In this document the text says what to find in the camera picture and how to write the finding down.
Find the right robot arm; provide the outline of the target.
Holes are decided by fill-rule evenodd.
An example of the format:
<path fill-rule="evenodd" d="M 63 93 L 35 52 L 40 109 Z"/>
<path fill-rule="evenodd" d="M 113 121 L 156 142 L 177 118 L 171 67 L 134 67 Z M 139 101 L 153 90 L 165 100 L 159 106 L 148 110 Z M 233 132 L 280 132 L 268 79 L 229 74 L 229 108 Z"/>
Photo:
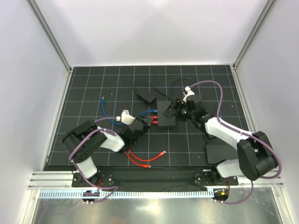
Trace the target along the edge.
<path fill-rule="evenodd" d="M 232 176 L 245 176 L 255 181 L 259 178 L 266 179 L 266 174 L 275 168 L 278 168 L 278 172 L 272 178 L 278 177 L 282 172 L 281 160 L 265 133 L 244 131 L 206 112 L 201 99 L 174 99 L 163 115 L 180 121 L 190 120 L 207 136 L 217 137 L 237 151 L 237 159 L 223 160 L 215 165 L 210 178 L 216 185 L 223 184 Z"/>

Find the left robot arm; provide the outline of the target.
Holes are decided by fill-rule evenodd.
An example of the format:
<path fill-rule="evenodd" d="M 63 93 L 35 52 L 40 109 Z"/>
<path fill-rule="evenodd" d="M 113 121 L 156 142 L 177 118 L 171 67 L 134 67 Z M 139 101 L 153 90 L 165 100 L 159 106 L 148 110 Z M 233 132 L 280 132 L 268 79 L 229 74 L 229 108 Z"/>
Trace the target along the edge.
<path fill-rule="evenodd" d="M 98 121 L 106 119 L 120 121 L 125 126 L 117 133 L 97 125 Z M 99 148 L 120 154 L 128 152 L 145 135 L 154 121 L 152 117 L 127 115 L 126 111 L 117 117 L 88 120 L 65 134 L 62 145 L 70 153 L 69 161 L 81 174 L 83 182 L 93 187 L 99 181 L 98 169 L 92 159 L 93 153 Z"/>

